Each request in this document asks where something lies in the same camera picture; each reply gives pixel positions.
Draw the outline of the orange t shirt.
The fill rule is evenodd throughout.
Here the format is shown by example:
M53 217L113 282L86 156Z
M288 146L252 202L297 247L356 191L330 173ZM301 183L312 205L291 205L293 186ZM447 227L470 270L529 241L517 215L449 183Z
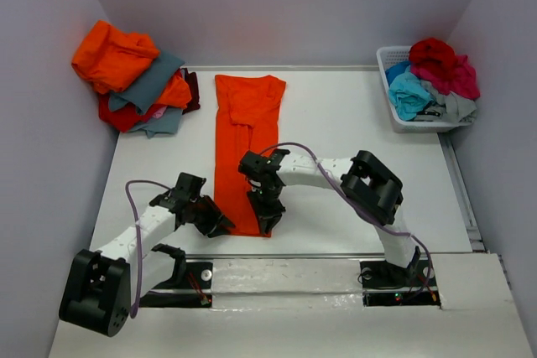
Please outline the orange t shirt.
M216 75L214 200L235 225L235 236L260 236L249 203L249 183L238 171L246 152L259 153L279 140L279 111L286 82L264 77Z

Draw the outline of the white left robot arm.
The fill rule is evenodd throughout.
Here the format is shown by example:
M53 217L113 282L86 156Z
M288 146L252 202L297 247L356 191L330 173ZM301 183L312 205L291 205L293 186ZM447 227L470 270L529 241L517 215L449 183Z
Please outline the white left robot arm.
M72 260L60 302L60 320L113 337L137 316L142 297L163 283L185 279L185 252L165 244L181 226L203 236L228 235L234 225L213 199L203 195L205 179L181 173L174 186L152 198L120 235L95 251L82 249Z

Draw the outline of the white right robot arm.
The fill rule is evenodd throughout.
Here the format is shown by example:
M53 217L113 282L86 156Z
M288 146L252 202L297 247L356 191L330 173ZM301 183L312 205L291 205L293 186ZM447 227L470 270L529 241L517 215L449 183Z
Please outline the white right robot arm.
M398 214L403 184L372 153L362 150L352 158L317 158L282 148L268 156L248 151L238 171L253 184L247 196L261 234L269 234L285 212L279 200L284 187L331 189L375 227L388 278L405 284L416 275L420 247Z

